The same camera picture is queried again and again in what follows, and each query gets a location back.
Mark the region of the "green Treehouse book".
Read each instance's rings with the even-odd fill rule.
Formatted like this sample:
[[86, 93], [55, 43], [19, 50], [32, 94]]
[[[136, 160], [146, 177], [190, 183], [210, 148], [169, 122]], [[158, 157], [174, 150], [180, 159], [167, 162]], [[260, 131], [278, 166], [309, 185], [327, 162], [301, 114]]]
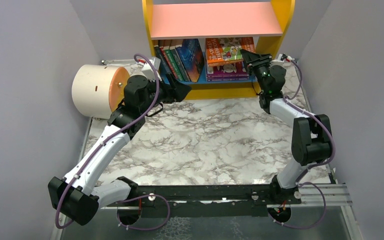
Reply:
[[189, 78], [187, 76], [187, 73], [186, 73], [186, 70], [184, 69], [184, 66], [183, 66], [183, 63], [180, 59], [180, 57], [178, 56], [177, 52], [176, 52], [176, 49], [171, 49], [171, 46], [170, 46], [170, 51], [174, 57], [174, 60], [177, 64], [177, 67], [179, 69], [179, 72], [181, 73], [181, 80], [179, 80], [180, 82], [188, 82], [189, 81]]

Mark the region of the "Nineteen Eighty-Four dark book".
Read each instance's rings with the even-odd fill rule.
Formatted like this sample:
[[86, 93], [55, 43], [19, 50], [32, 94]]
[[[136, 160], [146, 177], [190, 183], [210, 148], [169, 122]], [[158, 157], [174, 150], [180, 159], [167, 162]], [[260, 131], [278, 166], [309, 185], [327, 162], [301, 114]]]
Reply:
[[163, 49], [163, 44], [159, 43], [158, 40], [153, 40], [152, 43], [155, 51], [155, 56], [160, 59], [159, 71], [161, 76], [166, 77], [168, 74], [170, 74], [173, 77], [176, 77], [174, 71], [171, 68], [171, 63], [168, 59], [168, 56]]

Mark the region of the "orange paperback book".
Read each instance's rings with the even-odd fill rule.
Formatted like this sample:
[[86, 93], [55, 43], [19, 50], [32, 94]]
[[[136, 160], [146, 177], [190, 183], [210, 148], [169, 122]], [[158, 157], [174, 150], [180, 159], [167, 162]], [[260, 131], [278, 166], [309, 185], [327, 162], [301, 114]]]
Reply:
[[209, 67], [242, 62], [244, 58], [241, 50], [254, 53], [254, 38], [224, 37], [205, 39], [205, 57]]

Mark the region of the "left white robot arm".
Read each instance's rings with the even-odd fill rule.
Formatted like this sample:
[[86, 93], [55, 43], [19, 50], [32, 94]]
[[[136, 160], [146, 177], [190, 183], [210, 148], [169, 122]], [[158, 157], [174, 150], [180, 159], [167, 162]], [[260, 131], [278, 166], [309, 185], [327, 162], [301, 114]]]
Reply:
[[111, 113], [97, 142], [64, 177], [53, 177], [49, 181], [47, 187], [52, 207], [56, 210], [57, 228], [66, 228], [59, 222], [61, 214], [84, 226], [98, 209], [124, 201], [131, 195], [136, 184], [124, 177], [101, 186], [96, 186], [96, 183], [116, 154], [151, 116], [151, 109], [182, 102], [192, 90], [190, 85], [176, 80], [172, 74], [166, 77], [168, 83], [151, 81], [143, 75], [129, 77], [123, 89], [123, 98]]

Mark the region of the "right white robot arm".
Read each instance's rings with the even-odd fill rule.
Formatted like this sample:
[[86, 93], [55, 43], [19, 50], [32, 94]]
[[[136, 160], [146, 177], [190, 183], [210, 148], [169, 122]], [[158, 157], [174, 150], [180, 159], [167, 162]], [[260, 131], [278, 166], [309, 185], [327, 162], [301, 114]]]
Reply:
[[292, 160], [269, 185], [270, 197], [280, 201], [296, 191], [309, 170], [326, 165], [333, 159], [336, 146], [330, 119], [325, 114], [314, 114], [296, 106], [283, 94], [287, 71], [280, 65], [272, 65], [270, 54], [257, 54], [245, 49], [240, 53], [247, 73], [255, 76], [261, 89], [258, 94], [260, 107], [292, 127]]

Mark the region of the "purple paperback book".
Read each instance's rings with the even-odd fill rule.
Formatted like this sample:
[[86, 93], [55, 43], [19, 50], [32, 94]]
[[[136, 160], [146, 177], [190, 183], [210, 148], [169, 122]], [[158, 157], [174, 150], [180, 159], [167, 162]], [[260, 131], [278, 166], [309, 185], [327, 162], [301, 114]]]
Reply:
[[239, 77], [207, 77], [207, 82], [242, 82], [248, 81], [248, 76], [239, 76]]
[[247, 77], [248, 73], [243, 62], [228, 63], [218, 66], [206, 66], [206, 76], [208, 78], [239, 78]]

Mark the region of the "Jane Eyre blue book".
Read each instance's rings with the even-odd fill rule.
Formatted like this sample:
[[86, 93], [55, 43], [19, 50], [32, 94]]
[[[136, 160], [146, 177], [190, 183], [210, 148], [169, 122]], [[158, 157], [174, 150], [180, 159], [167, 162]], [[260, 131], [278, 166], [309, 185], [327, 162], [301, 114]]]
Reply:
[[183, 39], [182, 47], [175, 49], [187, 73], [189, 82], [196, 83], [203, 71], [205, 60], [197, 38]]

